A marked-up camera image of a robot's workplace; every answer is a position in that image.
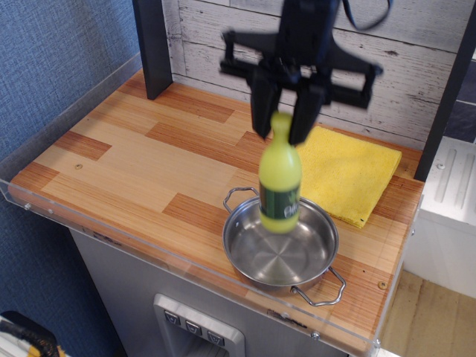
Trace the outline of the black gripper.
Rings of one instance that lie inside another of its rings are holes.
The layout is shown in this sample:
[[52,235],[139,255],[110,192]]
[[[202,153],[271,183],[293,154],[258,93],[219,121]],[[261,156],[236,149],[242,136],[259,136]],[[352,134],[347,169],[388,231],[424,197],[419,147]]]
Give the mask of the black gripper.
[[333,101],[366,109],[379,65],[358,58],[334,40],[337,12],[354,18],[348,1],[285,1],[275,33],[223,33],[224,74],[243,78],[251,90],[254,131],[266,139],[281,91],[297,93],[289,143],[303,143],[322,105]]

